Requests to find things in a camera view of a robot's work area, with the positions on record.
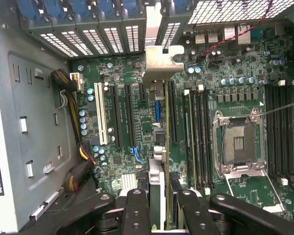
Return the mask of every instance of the screw hole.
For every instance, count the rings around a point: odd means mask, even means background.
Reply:
[[[133,228],[134,229],[138,229],[138,227],[139,227],[139,224],[138,223],[133,224]]]
[[[205,230],[206,229],[206,224],[200,224],[201,229]]]

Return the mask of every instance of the red cable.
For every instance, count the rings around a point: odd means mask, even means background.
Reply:
[[[263,21],[265,19],[265,17],[267,16],[268,12],[270,11],[271,7],[272,7],[272,2],[273,0],[270,0],[269,4],[268,4],[268,8],[266,9],[266,12],[264,13],[264,15],[257,21],[256,24],[254,24],[253,26],[251,26],[249,29],[245,30],[244,32],[242,33],[239,33],[238,35],[234,35],[233,37],[231,38],[228,38],[226,40],[223,40],[223,41],[220,41],[218,42],[217,44],[211,46],[209,49],[205,50],[205,52],[203,54],[201,54],[202,57],[204,57],[208,52],[210,52],[212,49],[215,49],[217,46],[221,45],[221,44],[224,44],[234,38],[237,38],[237,37],[240,37],[246,33],[248,33],[249,31],[251,31],[252,29],[254,29],[261,21]]]

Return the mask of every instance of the green circuit board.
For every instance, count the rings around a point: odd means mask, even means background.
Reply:
[[[244,51],[242,48],[233,48],[231,44],[223,45],[218,48],[221,55],[218,60],[198,59],[198,56],[189,56],[192,50],[196,55],[200,55],[206,49],[205,45],[187,44],[184,55],[177,57],[185,66],[184,72],[176,73],[172,78],[173,93],[175,96],[176,111],[176,143],[170,142],[170,171],[180,175],[180,182],[183,188],[194,188],[204,194],[204,189],[196,185],[196,174],[200,174],[200,169],[194,166],[194,151],[191,148],[192,142],[192,102],[191,96],[184,95],[186,89],[192,90],[198,81],[207,89],[206,102],[208,109],[207,126],[212,126],[216,111],[222,111],[225,116],[248,115],[253,108],[258,108],[260,113],[266,111],[266,91],[265,86],[260,84],[261,80],[267,79],[271,84],[285,78],[294,78],[293,62],[288,60],[285,66],[273,67],[270,61],[275,58],[286,57],[292,51],[292,37],[282,35],[264,39],[260,34],[252,38],[250,50]],[[155,101],[150,92],[145,91],[145,98],[142,100],[140,84],[142,74],[145,72],[145,55],[128,55],[120,57],[103,57],[96,59],[84,59],[74,61],[72,72],[77,72],[77,67],[82,65],[84,70],[81,72],[84,81],[83,93],[77,94],[78,107],[86,111],[87,135],[83,136],[83,141],[89,142],[91,136],[98,132],[98,117],[95,111],[89,110],[88,88],[94,88],[94,83],[108,82],[110,90],[104,92],[104,102],[106,110],[107,127],[114,128],[114,133],[108,134],[108,144],[105,148],[105,160],[101,161],[98,154],[94,154],[97,166],[100,167],[100,177],[98,178],[99,188],[102,191],[112,193],[116,196],[122,190],[121,176],[124,174],[134,174],[137,171],[147,168],[147,160],[153,154],[153,126],[155,123]],[[200,67],[200,73],[189,74],[188,68]],[[221,85],[221,80],[230,78],[239,79],[240,77],[254,77],[252,84],[244,85]],[[134,137],[139,149],[139,156],[143,162],[138,162],[130,151],[130,137],[128,128],[128,108],[126,103],[125,86],[131,87],[131,98],[134,116]],[[111,86],[116,87],[120,109],[120,127],[122,148],[117,148],[115,141],[116,124],[113,111],[113,101]],[[161,122],[165,126],[165,101],[161,104]],[[260,154],[260,145],[264,148],[264,157],[267,159],[267,134],[266,117],[263,116],[263,138],[255,139],[256,153]],[[214,192],[225,192],[230,194],[229,187],[224,179],[218,176],[213,162],[213,143],[211,147],[210,164],[212,164],[212,181]],[[272,186],[267,177],[241,177],[229,181],[233,193],[236,197],[252,203],[261,208],[278,204]],[[289,187],[283,187],[273,182],[273,185],[286,209],[285,217],[292,218],[294,211],[294,193]]]

